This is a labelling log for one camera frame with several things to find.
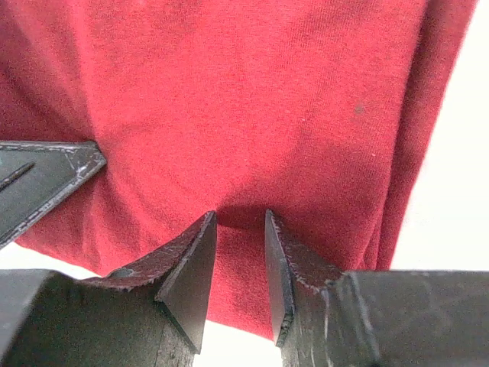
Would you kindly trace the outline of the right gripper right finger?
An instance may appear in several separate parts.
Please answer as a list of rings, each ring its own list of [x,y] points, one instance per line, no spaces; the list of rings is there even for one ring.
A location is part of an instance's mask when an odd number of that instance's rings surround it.
[[[341,271],[265,216],[274,343],[285,366],[486,366],[483,271]]]

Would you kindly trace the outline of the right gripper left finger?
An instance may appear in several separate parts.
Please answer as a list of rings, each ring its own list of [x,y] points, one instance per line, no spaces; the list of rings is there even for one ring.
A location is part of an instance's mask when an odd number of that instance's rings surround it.
[[[3,366],[190,366],[202,348],[217,237],[208,212],[104,278],[1,273]]]

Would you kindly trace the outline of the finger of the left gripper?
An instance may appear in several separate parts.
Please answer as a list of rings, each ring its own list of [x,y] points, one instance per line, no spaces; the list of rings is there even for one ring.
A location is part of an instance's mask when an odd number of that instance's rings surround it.
[[[93,141],[2,141],[1,247],[16,240],[105,165]]]

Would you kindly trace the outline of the dark maroon t shirt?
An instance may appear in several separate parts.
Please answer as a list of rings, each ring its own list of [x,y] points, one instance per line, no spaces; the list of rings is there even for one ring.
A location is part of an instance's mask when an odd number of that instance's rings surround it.
[[[219,224],[209,319],[273,336],[264,215],[390,267],[473,1],[3,1],[1,137],[106,169],[19,245],[106,275]]]

